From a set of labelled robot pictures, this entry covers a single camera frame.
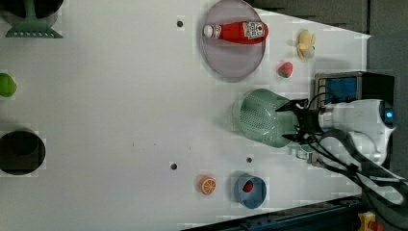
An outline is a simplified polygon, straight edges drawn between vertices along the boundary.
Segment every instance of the red fruit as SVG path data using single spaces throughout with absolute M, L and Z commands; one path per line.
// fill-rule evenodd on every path
M 369 227 L 374 231 L 384 231 L 384 225 L 375 221 L 370 222 Z
M 289 78 L 293 72 L 293 65 L 290 62 L 286 62 L 278 69 L 278 74 L 282 77 Z
M 254 188 L 254 184 L 251 181 L 246 182 L 246 184 L 243 186 L 243 191 L 246 193 L 249 193 L 252 191 Z

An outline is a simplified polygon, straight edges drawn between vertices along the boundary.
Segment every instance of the metal frame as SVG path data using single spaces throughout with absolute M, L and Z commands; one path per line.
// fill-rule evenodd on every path
M 295 210 L 316 210 L 308 213 L 295 214 Z M 220 230 L 220 231 L 264 231 L 264 230 L 286 230 L 286 231 L 351 231 L 357 230 L 361 223 L 359 213 L 368 209 L 367 204 L 361 202 L 360 198 L 347 197 L 318 203 L 311 206 L 303 206 L 284 212 L 263 214 L 248 218 L 241 218 L 222 223 L 211 224 L 190 230 Z

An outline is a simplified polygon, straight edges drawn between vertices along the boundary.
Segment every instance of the green plastic colander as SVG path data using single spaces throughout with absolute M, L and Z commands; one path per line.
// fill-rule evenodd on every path
M 273 147 L 284 147 L 291 141 L 284 134 L 295 134 L 298 125 L 293 112 L 276 113 L 289 99 L 270 90 L 252 90 L 241 95 L 234 105 L 233 118 L 245 135 Z
M 12 26 L 7 38 L 62 39 L 63 36 L 51 29 L 44 19 L 36 17 L 34 0 L 24 0 L 26 17 Z

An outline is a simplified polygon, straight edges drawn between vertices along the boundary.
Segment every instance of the green brush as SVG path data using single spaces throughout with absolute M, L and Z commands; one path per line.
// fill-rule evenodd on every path
M 16 23 L 6 34 L 7 38 L 62 39 L 63 36 L 51 29 L 44 19 L 36 17 L 34 0 L 24 0 L 26 18 Z

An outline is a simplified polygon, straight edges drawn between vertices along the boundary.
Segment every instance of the bottle label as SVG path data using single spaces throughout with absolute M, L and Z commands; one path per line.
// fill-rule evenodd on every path
M 213 25 L 213 38 L 218 39 L 220 34 L 221 34 L 221 26 L 220 25 Z
M 262 22 L 245 22 L 243 25 L 243 34 L 248 39 L 261 38 L 265 34 L 264 23 Z

